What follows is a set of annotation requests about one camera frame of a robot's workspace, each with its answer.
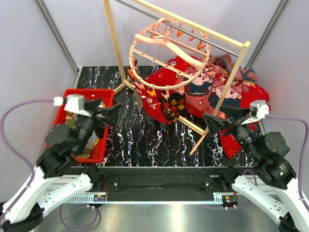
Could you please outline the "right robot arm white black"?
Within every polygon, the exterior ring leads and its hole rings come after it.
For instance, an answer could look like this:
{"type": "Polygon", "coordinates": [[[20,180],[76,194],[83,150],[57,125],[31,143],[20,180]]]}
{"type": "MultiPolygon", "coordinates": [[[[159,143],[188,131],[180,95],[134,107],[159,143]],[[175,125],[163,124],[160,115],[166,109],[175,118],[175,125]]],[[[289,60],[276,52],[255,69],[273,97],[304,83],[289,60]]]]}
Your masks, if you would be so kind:
{"type": "Polygon", "coordinates": [[[228,167],[219,175],[219,186],[223,191],[235,191],[263,210],[279,227],[281,232],[307,232],[309,230],[309,201],[301,187],[301,175],[296,174],[285,159],[290,151],[280,132],[257,135],[251,123],[264,119],[269,114],[265,101],[251,102],[249,108],[240,109],[221,106],[220,111],[227,118],[217,118],[203,114],[211,136],[223,131],[232,135],[247,153],[248,158],[257,163],[256,174],[267,186],[272,187],[279,201],[270,197],[244,174],[228,167]]]}

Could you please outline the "orange clip holding sock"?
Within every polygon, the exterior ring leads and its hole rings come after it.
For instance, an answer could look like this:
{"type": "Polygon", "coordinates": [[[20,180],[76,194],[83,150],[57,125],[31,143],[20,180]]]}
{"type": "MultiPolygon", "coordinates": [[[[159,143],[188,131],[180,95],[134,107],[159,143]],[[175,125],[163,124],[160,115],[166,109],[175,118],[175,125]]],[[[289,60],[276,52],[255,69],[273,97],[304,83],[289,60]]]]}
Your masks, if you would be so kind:
{"type": "Polygon", "coordinates": [[[129,74],[131,80],[134,80],[134,81],[136,80],[136,76],[134,75],[134,73],[131,69],[128,69],[128,74],[129,74]]]}

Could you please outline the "black argyle sock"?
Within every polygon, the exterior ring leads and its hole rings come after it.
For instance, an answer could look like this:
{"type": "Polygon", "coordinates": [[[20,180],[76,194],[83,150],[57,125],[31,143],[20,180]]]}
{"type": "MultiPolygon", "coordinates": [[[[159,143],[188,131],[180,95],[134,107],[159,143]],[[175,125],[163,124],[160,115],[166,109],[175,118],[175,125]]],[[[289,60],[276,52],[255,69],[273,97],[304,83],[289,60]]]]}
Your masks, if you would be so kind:
{"type": "Polygon", "coordinates": [[[169,98],[169,108],[172,117],[187,116],[186,96],[178,92],[172,93],[169,98]]]}
{"type": "Polygon", "coordinates": [[[166,119],[167,125],[177,122],[179,110],[178,110],[178,103],[175,99],[172,99],[170,97],[168,98],[168,100],[166,100],[165,98],[163,98],[161,103],[161,110],[166,119]]]}

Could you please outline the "pink round clip hanger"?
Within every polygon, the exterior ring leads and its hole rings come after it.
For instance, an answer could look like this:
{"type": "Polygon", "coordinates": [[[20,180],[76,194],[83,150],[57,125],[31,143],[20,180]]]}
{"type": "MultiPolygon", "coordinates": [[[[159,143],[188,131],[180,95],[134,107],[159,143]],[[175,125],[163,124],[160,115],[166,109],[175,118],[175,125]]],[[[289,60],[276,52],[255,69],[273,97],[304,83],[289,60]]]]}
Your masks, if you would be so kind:
{"type": "MultiPolygon", "coordinates": [[[[135,33],[134,38],[135,38],[135,36],[137,36],[137,34],[141,33],[144,29],[142,29],[140,32],[135,33]]],[[[181,35],[183,35],[183,33],[181,31],[173,29],[170,37],[179,41],[179,42],[185,43],[186,45],[189,45],[189,46],[192,46],[192,47],[197,47],[199,40],[189,36],[188,37],[189,40],[185,41],[185,39],[180,38],[181,35]]],[[[162,61],[163,63],[171,65],[172,67],[174,67],[174,68],[176,68],[176,69],[178,69],[178,70],[180,70],[180,71],[182,71],[182,72],[184,72],[184,73],[186,73],[190,76],[194,76],[197,73],[197,70],[196,70],[195,67],[193,67],[190,64],[188,64],[187,62],[185,62],[181,57],[179,57],[178,55],[176,55],[174,52],[170,51],[169,49],[167,49],[163,45],[155,45],[155,44],[147,44],[147,43],[137,42],[135,48],[142,51],[142,52],[145,52],[146,54],[148,54],[148,55],[150,55],[150,56],[152,56],[152,57],[154,57],[154,58],[156,58],[160,61],[162,61]]],[[[138,54],[134,54],[135,71],[137,72],[138,76],[140,76],[144,81],[146,81],[147,77],[143,76],[142,74],[140,74],[138,72],[138,64],[139,63],[141,63],[141,64],[149,63],[149,64],[153,64],[153,65],[158,65],[161,68],[164,68],[163,66],[161,66],[159,64],[151,62],[147,58],[141,57],[138,54]]],[[[137,79],[135,81],[131,80],[131,84],[132,84],[133,88],[138,87],[138,88],[144,89],[146,91],[150,88],[148,86],[143,86],[142,83],[140,83],[139,80],[137,80],[137,79]]]]}

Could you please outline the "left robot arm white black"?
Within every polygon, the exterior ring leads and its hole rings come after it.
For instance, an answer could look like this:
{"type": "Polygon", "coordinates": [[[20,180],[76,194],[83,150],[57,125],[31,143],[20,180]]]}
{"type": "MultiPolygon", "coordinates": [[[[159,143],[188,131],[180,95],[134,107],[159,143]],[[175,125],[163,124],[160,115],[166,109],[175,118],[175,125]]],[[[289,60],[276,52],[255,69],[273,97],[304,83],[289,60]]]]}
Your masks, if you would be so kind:
{"type": "Polygon", "coordinates": [[[80,155],[88,140],[100,129],[119,123],[121,104],[103,107],[101,99],[86,102],[82,95],[55,97],[52,100],[21,102],[7,110],[0,121],[0,133],[8,148],[31,169],[31,174],[18,192],[7,202],[0,204],[0,228],[5,232],[29,232],[40,225],[55,208],[70,198],[89,190],[100,191],[104,187],[104,174],[90,164],[72,182],[50,194],[45,191],[75,163],[72,154],[80,155]],[[63,106],[65,111],[76,114],[74,127],[66,124],[53,126],[46,136],[48,147],[32,166],[30,161],[13,147],[6,137],[4,122],[8,114],[23,105],[48,102],[63,106]]]}

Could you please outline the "red cat pattern sock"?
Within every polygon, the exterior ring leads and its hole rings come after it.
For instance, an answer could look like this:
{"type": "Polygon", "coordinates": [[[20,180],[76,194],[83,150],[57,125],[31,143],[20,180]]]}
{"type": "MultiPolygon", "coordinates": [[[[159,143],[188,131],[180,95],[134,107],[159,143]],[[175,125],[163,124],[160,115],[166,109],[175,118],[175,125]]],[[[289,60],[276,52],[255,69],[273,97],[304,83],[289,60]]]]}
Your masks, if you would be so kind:
{"type": "Polygon", "coordinates": [[[154,117],[158,107],[158,101],[152,95],[150,95],[146,90],[140,89],[139,95],[142,100],[143,108],[149,117],[154,117]]]}

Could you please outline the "yellow orange clip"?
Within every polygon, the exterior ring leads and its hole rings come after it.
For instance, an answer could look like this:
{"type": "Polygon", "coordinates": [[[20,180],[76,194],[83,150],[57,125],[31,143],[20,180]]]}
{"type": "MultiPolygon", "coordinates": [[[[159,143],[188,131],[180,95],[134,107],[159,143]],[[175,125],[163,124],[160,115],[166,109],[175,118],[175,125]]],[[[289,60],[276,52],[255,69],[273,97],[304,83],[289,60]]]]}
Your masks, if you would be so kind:
{"type": "Polygon", "coordinates": [[[156,97],[156,91],[155,91],[154,88],[149,88],[149,89],[147,90],[147,93],[148,93],[149,95],[151,95],[151,96],[155,96],[155,97],[156,97]]]}

